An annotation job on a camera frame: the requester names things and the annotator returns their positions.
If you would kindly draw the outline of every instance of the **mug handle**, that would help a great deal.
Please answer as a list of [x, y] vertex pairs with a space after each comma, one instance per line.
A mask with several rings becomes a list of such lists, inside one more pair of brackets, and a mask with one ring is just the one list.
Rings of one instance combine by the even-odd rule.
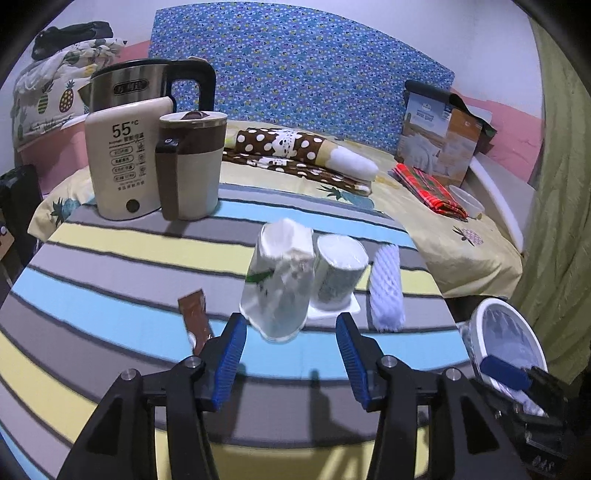
[[156, 144], [156, 178], [165, 220], [178, 220], [178, 144], [178, 138], [163, 138]]
[[211, 112], [216, 96], [216, 71], [203, 59], [170, 60], [166, 66], [166, 95], [172, 97], [173, 82], [195, 80], [199, 85], [199, 110]]

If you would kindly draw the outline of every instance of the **curtain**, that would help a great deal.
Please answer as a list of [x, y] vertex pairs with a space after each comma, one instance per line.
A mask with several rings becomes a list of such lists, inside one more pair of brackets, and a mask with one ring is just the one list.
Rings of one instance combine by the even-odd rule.
[[570, 383], [591, 340], [591, 98], [556, 42], [532, 22], [540, 54], [545, 141], [523, 276], [511, 303]]

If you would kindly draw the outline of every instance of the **table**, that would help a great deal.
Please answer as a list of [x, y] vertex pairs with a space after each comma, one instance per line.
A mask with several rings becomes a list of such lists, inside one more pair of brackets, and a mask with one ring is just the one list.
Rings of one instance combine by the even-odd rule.
[[[0, 310], [0, 433], [31, 479], [57, 476], [121, 371], [149, 374], [191, 354], [179, 297], [202, 288], [212, 329], [222, 331], [238, 311], [262, 225], [283, 217], [358, 238], [370, 260], [382, 244], [398, 244], [404, 330], [373, 330], [369, 269], [355, 293], [357, 325], [413, 368], [472, 372], [421, 255], [382, 213], [234, 184], [220, 185], [216, 211], [198, 222], [167, 222], [160, 212], [112, 222], [82, 206], [40, 249]], [[334, 325], [334, 318], [307, 323], [282, 345], [248, 327], [232, 397], [206, 419], [222, 480], [365, 477], [378, 416], [353, 398]], [[156, 424], [158, 475], [169, 478], [160, 409]], [[424, 435], [417, 472], [426, 467]]]

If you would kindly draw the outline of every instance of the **stainless steel kettle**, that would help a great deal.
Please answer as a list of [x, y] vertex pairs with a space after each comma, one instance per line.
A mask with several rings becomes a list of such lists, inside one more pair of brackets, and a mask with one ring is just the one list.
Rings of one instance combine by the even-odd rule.
[[98, 70], [90, 78], [89, 109], [97, 112], [163, 96], [173, 98], [175, 80], [195, 80], [199, 85], [198, 110], [213, 110], [216, 72], [207, 60], [197, 58], [131, 60]]

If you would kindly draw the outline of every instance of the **floral patterned headboard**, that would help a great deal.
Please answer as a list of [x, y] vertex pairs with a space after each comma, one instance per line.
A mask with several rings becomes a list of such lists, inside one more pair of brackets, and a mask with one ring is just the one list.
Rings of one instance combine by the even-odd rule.
[[[218, 2], [158, 10], [151, 58], [197, 56], [217, 72], [216, 109], [395, 150], [408, 79], [449, 89], [451, 70], [395, 38], [319, 10]], [[189, 82], [173, 89], [194, 109]]]

